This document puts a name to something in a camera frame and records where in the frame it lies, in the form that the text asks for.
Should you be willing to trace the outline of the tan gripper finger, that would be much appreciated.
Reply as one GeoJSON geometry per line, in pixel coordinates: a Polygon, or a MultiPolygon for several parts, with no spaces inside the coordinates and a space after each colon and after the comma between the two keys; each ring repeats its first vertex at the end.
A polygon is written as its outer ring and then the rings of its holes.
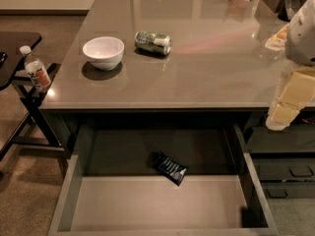
{"type": "Polygon", "coordinates": [[[290,123],[299,114],[299,111],[289,106],[274,104],[270,107],[266,126],[273,131],[282,131],[287,128],[290,123]]]}
{"type": "Polygon", "coordinates": [[[280,96],[280,105],[300,110],[315,97],[315,71],[300,68],[292,72],[280,96]]]}

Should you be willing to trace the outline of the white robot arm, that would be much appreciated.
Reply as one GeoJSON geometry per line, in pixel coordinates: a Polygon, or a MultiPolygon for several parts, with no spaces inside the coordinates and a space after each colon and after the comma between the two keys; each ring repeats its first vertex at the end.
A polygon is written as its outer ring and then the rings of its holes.
{"type": "Polygon", "coordinates": [[[285,68],[275,89],[266,126],[282,131],[315,98],[315,0],[307,0],[283,28],[285,68]]]}

